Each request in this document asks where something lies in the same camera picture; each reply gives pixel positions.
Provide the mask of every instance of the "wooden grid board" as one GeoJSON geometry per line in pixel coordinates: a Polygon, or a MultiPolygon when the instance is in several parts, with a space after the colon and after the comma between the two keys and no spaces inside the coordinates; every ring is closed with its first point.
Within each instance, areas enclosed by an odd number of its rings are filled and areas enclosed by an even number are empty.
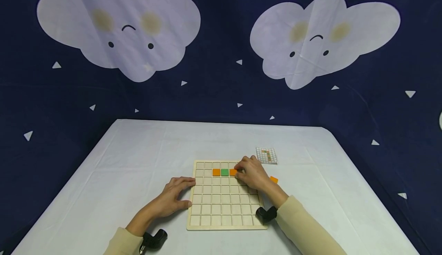
{"type": "Polygon", "coordinates": [[[236,179],[235,171],[226,173],[236,163],[195,160],[196,185],[191,189],[188,230],[267,229],[256,217],[256,210],[264,206],[261,194],[236,179]]]}

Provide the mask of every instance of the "person's left hand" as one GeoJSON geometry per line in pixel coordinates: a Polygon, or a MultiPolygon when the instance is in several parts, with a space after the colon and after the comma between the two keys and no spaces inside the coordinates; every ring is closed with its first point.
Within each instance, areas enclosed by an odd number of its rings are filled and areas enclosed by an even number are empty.
{"type": "Polygon", "coordinates": [[[127,225],[126,230],[131,234],[142,237],[150,223],[158,217],[167,217],[180,209],[192,206],[190,200],[178,200],[178,195],[185,188],[195,185],[195,178],[173,177],[166,184],[163,192],[144,206],[127,225]]]}
{"type": "Polygon", "coordinates": [[[153,216],[167,217],[180,209],[187,209],[192,206],[190,200],[177,200],[178,194],[182,190],[195,185],[195,178],[192,177],[173,177],[166,184],[163,192],[154,200],[149,202],[147,207],[151,210],[153,216]]]}

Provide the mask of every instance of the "white tablecloth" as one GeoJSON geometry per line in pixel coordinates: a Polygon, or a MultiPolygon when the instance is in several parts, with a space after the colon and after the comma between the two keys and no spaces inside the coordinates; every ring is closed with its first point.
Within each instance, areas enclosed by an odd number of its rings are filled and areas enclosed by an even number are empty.
{"type": "MultiPolygon", "coordinates": [[[[347,254],[418,254],[326,129],[131,119],[110,127],[13,254],[102,254],[171,177],[192,175],[195,159],[239,161],[256,147],[275,148],[268,174],[347,254]]],[[[187,231],[186,219],[183,211],[151,226],[169,235],[157,254],[299,254],[275,222],[262,231],[187,231]]]]}

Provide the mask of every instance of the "orange tile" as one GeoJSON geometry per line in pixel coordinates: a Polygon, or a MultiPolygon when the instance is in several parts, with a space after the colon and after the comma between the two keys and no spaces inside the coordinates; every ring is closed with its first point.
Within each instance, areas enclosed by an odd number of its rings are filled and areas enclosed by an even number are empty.
{"type": "Polygon", "coordinates": [[[273,182],[275,182],[275,183],[277,184],[277,178],[271,176],[271,177],[270,177],[270,180],[273,181],[273,182]]]}
{"type": "Polygon", "coordinates": [[[221,176],[221,170],[220,169],[213,169],[212,175],[213,176],[221,176]]]}

